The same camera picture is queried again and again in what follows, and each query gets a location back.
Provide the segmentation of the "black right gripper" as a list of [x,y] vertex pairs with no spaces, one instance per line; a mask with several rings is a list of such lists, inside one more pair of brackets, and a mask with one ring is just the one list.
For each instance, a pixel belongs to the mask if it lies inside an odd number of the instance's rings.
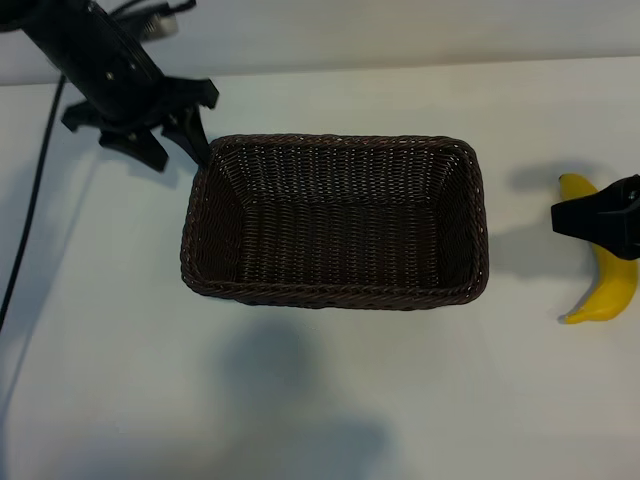
[[553,231],[603,247],[617,258],[639,258],[638,174],[602,191],[551,207]]

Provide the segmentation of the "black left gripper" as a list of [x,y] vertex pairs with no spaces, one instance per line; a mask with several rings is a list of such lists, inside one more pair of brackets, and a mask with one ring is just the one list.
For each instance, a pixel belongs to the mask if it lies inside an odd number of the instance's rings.
[[181,147],[198,166],[208,166],[209,142],[199,107],[213,109],[218,98],[219,91],[211,80],[164,77],[141,110],[126,105],[123,115],[108,116],[86,100],[69,106],[62,123],[73,132],[83,126],[104,130],[99,138],[101,147],[132,157],[159,173],[168,162],[166,150],[150,131],[133,131],[163,125],[164,137]]

